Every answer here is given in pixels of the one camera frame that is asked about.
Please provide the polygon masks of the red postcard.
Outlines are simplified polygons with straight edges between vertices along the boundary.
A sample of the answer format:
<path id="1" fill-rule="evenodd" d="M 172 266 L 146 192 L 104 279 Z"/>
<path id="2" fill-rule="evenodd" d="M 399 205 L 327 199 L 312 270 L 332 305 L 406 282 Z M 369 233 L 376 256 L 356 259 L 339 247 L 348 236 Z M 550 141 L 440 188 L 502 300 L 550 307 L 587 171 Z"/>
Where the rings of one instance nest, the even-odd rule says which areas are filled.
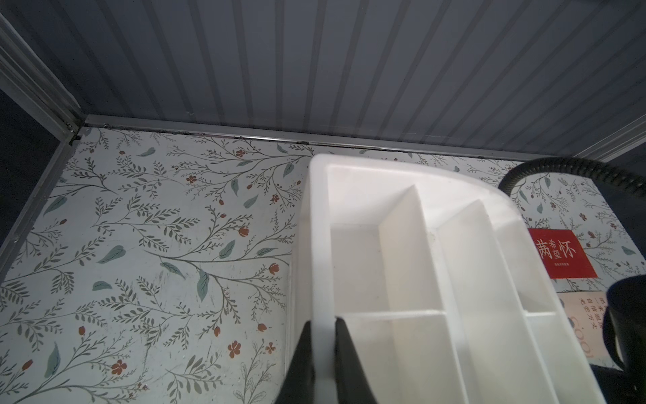
<path id="1" fill-rule="evenodd" d="M 550 279 L 597 277 L 597 272 L 572 231 L 530 228 L 529 233 Z"/>

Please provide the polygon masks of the pink good luck postcard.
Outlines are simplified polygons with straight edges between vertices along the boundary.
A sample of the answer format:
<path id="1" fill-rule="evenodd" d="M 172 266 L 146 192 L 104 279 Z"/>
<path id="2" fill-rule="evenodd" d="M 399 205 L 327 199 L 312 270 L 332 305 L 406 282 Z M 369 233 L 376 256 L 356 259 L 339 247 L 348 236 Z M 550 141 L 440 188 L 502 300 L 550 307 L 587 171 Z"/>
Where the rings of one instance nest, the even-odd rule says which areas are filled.
<path id="1" fill-rule="evenodd" d="M 607 309 L 606 293 L 563 292 L 558 293 L 558 297 L 588 361 L 591 364 L 612 367 L 612 359 L 602 336 L 603 318 Z"/>

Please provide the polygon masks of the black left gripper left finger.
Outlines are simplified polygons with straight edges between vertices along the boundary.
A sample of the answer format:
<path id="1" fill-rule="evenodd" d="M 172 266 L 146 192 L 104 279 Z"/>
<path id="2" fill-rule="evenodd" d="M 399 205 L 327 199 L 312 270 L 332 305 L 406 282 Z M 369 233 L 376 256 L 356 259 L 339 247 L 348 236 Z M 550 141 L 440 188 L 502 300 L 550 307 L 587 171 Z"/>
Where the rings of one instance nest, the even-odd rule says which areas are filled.
<path id="1" fill-rule="evenodd" d="M 314 385 L 311 323 L 306 322 L 275 403 L 312 404 Z"/>

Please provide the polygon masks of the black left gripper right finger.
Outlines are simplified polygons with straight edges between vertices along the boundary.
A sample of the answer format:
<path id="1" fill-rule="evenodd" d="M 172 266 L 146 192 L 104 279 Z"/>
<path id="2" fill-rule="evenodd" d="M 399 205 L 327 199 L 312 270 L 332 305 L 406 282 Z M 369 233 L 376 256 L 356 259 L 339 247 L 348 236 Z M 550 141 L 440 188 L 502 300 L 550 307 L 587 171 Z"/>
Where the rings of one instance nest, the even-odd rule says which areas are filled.
<path id="1" fill-rule="evenodd" d="M 338 402 L 376 404 L 346 322 L 338 317 L 335 328 L 335 382 Z"/>

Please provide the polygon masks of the white plastic drawer organizer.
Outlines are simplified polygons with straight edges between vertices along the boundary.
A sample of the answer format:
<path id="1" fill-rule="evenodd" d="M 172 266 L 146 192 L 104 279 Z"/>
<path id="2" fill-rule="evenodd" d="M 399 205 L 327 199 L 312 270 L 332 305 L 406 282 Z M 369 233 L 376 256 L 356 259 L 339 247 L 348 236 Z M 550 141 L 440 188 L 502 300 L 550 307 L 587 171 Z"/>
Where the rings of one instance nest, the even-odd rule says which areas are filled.
<path id="1" fill-rule="evenodd" d="M 516 205 L 459 173 L 311 160 L 285 375 L 310 322 L 313 403 L 339 403 L 338 317 L 377 403 L 604 400 Z"/>

